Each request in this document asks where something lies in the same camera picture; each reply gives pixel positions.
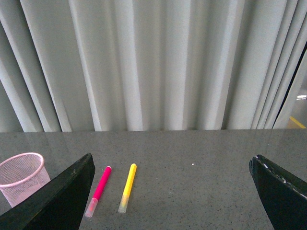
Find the black object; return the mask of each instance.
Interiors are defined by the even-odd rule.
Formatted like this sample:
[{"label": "black object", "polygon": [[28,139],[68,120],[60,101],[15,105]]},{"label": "black object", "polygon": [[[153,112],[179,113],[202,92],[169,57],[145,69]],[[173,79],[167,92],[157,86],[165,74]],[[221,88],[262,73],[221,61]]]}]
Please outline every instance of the black object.
[{"label": "black object", "polygon": [[307,183],[261,155],[249,170],[274,229],[306,230]]},{"label": "black object", "polygon": [[77,230],[95,174],[86,154],[0,217],[1,230]]}]

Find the table surface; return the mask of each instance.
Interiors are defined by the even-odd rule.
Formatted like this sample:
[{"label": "table surface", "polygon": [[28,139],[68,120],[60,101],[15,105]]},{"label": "table surface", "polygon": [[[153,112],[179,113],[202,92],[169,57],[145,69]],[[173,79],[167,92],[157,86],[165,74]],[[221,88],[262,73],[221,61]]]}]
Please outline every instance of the table surface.
[{"label": "table surface", "polygon": [[[271,230],[249,160],[261,154],[307,181],[306,137],[305,129],[1,133],[0,161],[41,153],[52,179],[90,152],[96,166],[90,197],[110,165],[104,194],[81,230]],[[138,169],[127,213],[120,214],[132,163]],[[9,208],[0,194],[0,214]]]}]

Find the curtain fold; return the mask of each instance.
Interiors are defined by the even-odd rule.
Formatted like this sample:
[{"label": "curtain fold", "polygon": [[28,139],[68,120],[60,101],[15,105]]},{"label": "curtain fold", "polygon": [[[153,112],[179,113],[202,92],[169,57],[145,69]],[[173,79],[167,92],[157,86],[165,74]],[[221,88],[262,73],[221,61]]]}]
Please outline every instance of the curtain fold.
[{"label": "curtain fold", "polygon": [[3,0],[0,131],[282,127],[306,71],[306,12],[306,0]]}]

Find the floor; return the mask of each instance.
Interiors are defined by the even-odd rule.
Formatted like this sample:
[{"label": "floor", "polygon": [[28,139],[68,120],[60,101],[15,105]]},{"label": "floor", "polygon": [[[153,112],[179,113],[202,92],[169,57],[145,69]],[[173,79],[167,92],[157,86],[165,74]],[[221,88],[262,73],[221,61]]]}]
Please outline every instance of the floor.
[{"label": "floor", "polygon": [[296,103],[294,105],[287,128],[306,128],[307,127],[307,76],[305,77]]}]

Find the yellow marker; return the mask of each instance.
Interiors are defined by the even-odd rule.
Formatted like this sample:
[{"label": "yellow marker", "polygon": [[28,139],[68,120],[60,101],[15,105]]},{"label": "yellow marker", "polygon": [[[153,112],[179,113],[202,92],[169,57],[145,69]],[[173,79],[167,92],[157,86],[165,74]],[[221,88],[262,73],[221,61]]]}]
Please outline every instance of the yellow marker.
[{"label": "yellow marker", "polygon": [[123,192],[123,196],[121,198],[121,201],[120,201],[120,204],[119,204],[119,208],[118,208],[118,212],[120,212],[120,213],[126,213],[126,209],[127,209],[127,205],[128,205],[128,201],[129,201],[129,196],[130,196],[130,193],[131,193],[132,185],[133,185],[133,180],[134,180],[135,172],[136,172],[136,164],[132,164],[130,166],[130,171],[129,171],[129,174],[128,174],[126,186],[125,186],[125,189],[124,189],[124,192]]}]

